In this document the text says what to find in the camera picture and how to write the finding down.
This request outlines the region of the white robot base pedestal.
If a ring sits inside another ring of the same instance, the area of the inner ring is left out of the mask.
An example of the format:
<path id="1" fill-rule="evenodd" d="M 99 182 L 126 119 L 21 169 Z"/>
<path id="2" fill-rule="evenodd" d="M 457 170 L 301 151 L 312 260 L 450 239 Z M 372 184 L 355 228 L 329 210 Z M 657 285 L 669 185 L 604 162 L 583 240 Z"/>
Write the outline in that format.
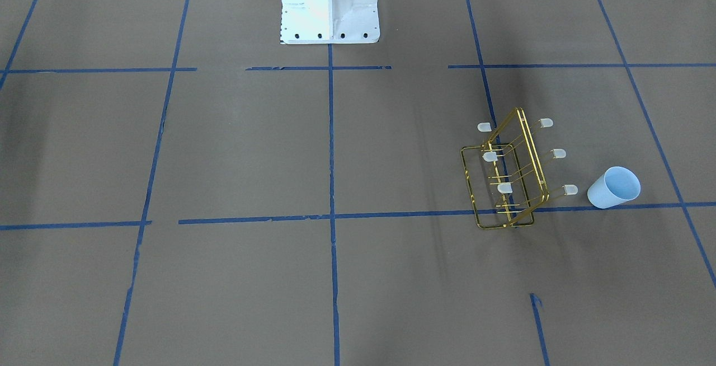
<path id="1" fill-rule="evenodd" d="M 378 0 L 281 0 L 280 43 L 377 43 Z"/>

